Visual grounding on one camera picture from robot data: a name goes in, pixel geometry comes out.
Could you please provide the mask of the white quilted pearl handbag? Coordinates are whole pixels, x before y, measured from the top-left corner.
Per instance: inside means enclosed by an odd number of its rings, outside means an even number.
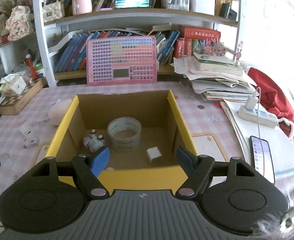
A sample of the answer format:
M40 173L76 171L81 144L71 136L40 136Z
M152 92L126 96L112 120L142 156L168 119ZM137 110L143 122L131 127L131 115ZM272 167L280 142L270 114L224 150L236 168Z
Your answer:
M60 0L55 0L53 3L47 3L44 0L43 6L43 20L44 23L58 20L65 17L63 3Z

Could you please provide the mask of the wooden checkered chess box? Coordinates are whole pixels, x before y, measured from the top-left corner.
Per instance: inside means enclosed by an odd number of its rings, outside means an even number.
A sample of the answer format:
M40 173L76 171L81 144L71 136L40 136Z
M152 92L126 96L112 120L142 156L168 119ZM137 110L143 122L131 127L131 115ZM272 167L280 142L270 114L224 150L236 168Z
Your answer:
M47 80L42 77L27 84L21 94L5 98L0 104L0 114L18 115L45 85L47 85Z

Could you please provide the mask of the white pen holder cup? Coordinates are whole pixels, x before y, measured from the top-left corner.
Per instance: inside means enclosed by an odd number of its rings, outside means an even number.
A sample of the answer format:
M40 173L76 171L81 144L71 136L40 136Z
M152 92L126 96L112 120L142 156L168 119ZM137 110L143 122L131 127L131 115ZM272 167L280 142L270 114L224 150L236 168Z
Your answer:
M215 14L215 0L190 0L190 11L201 14Z

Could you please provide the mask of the yellow cardboard box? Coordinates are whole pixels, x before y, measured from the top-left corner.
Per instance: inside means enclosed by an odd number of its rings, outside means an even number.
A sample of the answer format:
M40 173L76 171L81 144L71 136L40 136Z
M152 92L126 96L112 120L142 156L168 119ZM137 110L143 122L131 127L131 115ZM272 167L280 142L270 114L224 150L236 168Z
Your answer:
M110 150L110 160L99 176L108 191L176 191L187 178L177 163L177 148L197 152L170 90L76 95L47 156L72 160L82 153L84 138L92 130L103 136Z

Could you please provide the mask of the smartphone on shelf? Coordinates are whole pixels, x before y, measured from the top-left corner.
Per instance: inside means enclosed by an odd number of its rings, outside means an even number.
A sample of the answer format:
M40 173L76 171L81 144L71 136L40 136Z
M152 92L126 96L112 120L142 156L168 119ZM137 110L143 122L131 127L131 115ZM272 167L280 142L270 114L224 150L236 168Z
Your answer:
M150 0L114 0L115 9L149 8Z

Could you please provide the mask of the pink keyboard learning board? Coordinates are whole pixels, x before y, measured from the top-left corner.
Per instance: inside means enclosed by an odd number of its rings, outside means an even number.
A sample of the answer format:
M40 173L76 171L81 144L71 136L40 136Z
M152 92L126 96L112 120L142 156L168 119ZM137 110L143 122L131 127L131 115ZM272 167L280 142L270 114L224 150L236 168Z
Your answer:
M89 40L86 75L89 86L155 83L155 37L118 36Z

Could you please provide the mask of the pink fluffy plush ball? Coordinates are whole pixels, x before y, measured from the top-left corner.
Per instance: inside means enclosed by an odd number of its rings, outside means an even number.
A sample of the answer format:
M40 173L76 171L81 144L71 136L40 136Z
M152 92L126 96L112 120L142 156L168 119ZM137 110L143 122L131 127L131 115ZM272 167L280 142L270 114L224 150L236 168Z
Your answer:
M60 100L50 107L48 118L51 125L59 126L71 102L72 99L70 98Z

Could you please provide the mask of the red pump bottle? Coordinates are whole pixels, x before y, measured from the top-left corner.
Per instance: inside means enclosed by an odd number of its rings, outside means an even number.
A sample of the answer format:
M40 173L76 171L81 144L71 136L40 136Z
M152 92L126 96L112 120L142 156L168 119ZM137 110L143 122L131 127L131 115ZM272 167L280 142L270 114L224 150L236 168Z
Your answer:
M36 80L38 78L38 75L34 69L34 66L33 66L33 63L31 61L31 55L30 54L27 54L26 57L25 57L25 63L26 65L28 66L28 68L30 69L30 72L31 72L31 76L34 80Z

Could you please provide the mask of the white USB charger plug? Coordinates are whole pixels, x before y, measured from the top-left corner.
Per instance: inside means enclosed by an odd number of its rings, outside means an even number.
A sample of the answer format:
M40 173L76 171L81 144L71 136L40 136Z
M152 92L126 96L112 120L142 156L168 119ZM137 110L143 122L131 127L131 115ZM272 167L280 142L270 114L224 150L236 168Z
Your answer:
M148 148L146 150L146 155L150 163L152 164L155 160L162 157L162 154L158 147Z

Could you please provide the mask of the clear packing tape roll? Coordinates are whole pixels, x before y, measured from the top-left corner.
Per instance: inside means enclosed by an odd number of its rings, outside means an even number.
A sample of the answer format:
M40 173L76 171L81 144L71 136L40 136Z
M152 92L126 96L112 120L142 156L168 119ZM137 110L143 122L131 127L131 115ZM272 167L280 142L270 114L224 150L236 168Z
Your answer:
M124 152L139 148L141 131L141 123L128 116L114 119L107 127L112 148Z

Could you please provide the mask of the white wall charger plugged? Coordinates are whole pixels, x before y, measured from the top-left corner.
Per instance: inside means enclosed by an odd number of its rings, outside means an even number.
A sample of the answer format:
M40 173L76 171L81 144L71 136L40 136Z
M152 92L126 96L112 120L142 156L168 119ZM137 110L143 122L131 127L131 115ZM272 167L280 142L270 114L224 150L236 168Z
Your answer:
M259 101L259 98L256 96L256 93L254 92L248 97L244 107L246 109L253 110L255 106L257 105L258 101Z

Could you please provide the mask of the black smartphone on table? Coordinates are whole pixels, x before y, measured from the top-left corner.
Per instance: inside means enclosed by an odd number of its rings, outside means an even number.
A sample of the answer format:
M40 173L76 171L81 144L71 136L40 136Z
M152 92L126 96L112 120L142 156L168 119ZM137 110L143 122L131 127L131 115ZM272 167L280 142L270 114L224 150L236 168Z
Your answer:
M275 184L273 160L268 141L250 136L249 145L253 167L270 183Z

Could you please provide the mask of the white tissue pack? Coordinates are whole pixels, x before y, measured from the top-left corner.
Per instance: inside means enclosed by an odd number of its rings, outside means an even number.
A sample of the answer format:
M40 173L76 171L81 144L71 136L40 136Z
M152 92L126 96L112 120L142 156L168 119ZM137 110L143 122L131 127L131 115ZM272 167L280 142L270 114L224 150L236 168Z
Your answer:
M9 74L0 80L0 93L5 97L20 95L26 88L26 82L20 74Z

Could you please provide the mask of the red cloth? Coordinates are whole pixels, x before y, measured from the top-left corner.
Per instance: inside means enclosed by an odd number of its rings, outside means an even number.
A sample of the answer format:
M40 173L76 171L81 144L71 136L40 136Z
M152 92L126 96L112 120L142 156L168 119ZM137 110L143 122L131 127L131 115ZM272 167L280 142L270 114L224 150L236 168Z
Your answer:
M279 119L286 118L294 123L294 109L281 88L266 74L251 67L248 71L256 85L261 88L261 105Z

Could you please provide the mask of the red dictionary books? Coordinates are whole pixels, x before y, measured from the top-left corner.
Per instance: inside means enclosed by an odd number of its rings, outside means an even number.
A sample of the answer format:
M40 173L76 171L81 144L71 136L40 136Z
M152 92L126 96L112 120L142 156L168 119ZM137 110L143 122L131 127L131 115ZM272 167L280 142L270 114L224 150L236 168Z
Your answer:
M180 35L175 42L174 58L193 56L194 53L203 53L207 44L218 42L221 33L214 29L202 27L179 26Z

